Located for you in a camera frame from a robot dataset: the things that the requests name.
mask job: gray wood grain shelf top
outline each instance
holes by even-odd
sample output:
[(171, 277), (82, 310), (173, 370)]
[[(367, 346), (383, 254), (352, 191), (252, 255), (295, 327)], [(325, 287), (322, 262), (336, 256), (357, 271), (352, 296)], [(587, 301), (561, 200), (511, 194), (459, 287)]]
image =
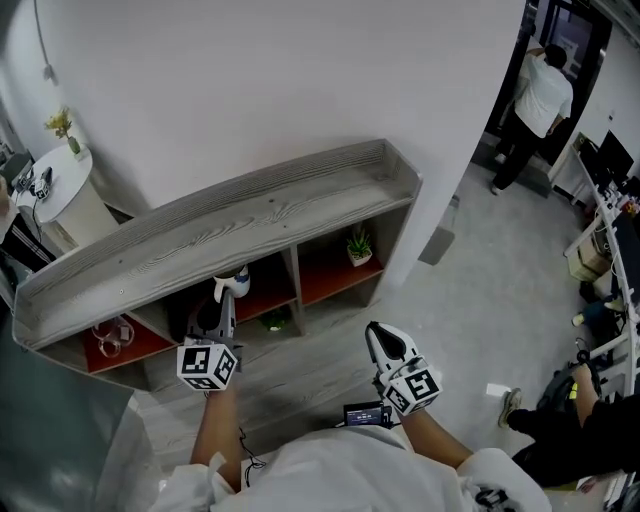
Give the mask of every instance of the gray wood grain shelf top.
[(118, 314), (136, 317), (136, 308), (143, 308), (138, 317), (151, 318), (149, 304), (157, 299), (408, 205), (420, 183), (399, 153), (377, 140), (200, 190), (127, 222), (23, 283), (14, 338), (38, 350)]

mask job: potted plant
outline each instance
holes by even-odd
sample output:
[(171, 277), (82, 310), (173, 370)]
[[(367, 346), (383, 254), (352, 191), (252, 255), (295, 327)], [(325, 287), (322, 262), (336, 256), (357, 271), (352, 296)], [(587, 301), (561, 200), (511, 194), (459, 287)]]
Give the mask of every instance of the potted plant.
[(371, 239), (364, 231), (354, 233), (351, 238), (347, 239), (347, 253), (354, 267), (364, 265), (371, 259)]
[(285, 326), (288, 318), (288, 310), (280, 307), (260, 315), (259, 320), (269, 331), (279, 331)]
[(44, 123), (44, 127), (47, 130), (55, 130), (56, 137), (59, 139), (66, 137), (69, 148), (71, 148), (73, 154), (80, 154), (80, 144), (75, 137), (69, 136), (71, 119), (69, 119), (69, 109), (67, 107), (64, 107), (55, 116), (51, 116), (49, 120)]

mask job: white wall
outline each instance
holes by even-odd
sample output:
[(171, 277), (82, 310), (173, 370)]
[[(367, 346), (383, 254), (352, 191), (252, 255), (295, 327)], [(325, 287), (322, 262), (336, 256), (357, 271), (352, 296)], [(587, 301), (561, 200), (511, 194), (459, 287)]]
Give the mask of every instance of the white wall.
[[(43, 82), (22, 0), (0, 94), (37, 157), (67, 103), (126, 209), (376, 137), (424, 172), (392, 262), (404, 280), (455, 191), (502, 83), (524, 0), (48, 0)], [(122, 187), (128, 185), (125, 192)]]
[[(607, 54), (587, 106), (569, 139), (573, 142), (578, 132), (600, 145), (611, 130), (634, 160), (633, 174), (640, 171), (640, 53), (613, 28)], [(572, 192), (582, 181), (578, 169), (566, 169), (558, 176), (556, 185)], [(588, 201), (585, 190), (580, 199)]]

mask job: person in black clothing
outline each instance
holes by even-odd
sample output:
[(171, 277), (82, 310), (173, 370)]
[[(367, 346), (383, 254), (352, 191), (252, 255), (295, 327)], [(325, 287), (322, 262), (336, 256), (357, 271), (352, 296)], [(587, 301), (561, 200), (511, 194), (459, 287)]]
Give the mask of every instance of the person in black clothing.
[(550, 410), (520, 409), (522, 394), (505, 398), (501, 427), (527, 434), (534, 443), (514, 457), (541, 487), (558, 487), (589, 476), (604, 477), (620, 470), (640, 469), (640, 444), (635, 442), (640, 419), (640, 395), (607, 404), (598, 400), (591, 371), (576, 367), (577, 415)]

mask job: glass cup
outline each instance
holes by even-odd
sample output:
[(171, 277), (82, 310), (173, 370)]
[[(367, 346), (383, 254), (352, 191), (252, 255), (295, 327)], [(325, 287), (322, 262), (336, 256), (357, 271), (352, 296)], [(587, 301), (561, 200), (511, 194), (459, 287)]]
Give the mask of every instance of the glass cup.
[(121, 316), (94, 325), (91, 332), (100, 342), (102, 355), (109, 358), (120, 354), (122, 347), (131, 345), (135, 336), (133, 326)]

